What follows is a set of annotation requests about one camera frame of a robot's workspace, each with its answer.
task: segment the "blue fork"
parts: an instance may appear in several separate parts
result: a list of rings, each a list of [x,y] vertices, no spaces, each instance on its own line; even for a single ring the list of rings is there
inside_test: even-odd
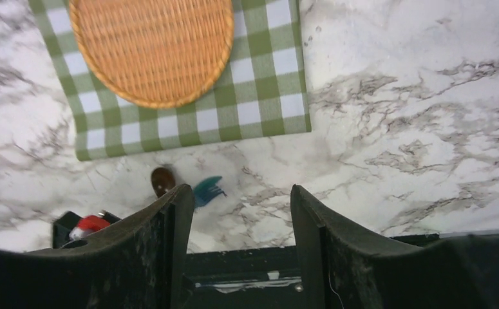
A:
[[[227,195],[223,189],[217,186],[217,183],[222,178],[222,176],[206,178],[193,188],[194,199],[196,201],[195,209],[206,206],[211,200],[221,194],[224,196]]]

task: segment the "checkered placemat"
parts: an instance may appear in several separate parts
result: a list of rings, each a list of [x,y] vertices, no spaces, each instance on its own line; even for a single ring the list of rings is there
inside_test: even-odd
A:
[[[79,160],[311,131],[298,0],[233,0],[234,43],[213,89],[182,108],[140,108],[90,72],[69,0],[29,0],[75,118]]]

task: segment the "red and white object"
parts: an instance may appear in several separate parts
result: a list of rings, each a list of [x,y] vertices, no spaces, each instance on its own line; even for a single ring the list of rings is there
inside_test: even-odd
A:
[[[77,226],[69,233],[71,240],[78,240],[104,229],[111,225],[109,222],[98,216],[88,216],[80,219]]]

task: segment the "white marble surface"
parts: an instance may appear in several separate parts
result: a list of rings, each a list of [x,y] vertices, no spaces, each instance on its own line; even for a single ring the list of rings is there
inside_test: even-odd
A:
[[[0,1],[0,248],[47,247],[71,210],[149,205],[151,170],[222,174],[189,250],[294,244],[294,183],[385,235],[499,228],[499,1],[302,0],[314,131],[95,162],[26,1]]]

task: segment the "round tray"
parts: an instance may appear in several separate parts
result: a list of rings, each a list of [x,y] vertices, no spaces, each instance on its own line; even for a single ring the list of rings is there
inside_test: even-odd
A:
[[[70,0],[70,18],[95,76],[145,108],[194,102],[232,48],[231,0]]]

